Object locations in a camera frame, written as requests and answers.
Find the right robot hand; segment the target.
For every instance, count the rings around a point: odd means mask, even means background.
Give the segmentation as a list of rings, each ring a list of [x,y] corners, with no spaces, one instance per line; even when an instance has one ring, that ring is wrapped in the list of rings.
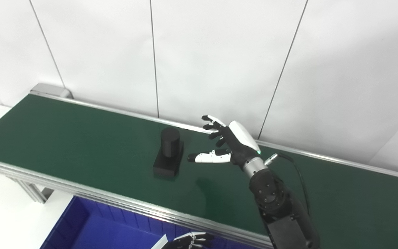
[[[189,154],[187,161],[191,163],[232,163],[241,169],[245,164],[256,159],[261,154],[261,149],[248,130],[236,120],[224,124],[212,115],[203,115],[202,120],[208,123],[203,126],[205,130],[212,130],[209,139],[219,138],[216,142],[217,149],[202,153]]]

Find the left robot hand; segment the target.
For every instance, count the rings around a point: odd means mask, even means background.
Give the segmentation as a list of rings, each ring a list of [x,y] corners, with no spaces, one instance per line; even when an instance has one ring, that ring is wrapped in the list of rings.
[[[164,234],[152,249],[207,249],[213,247],[215,236],[205,232],[189,232],[169,240]]]

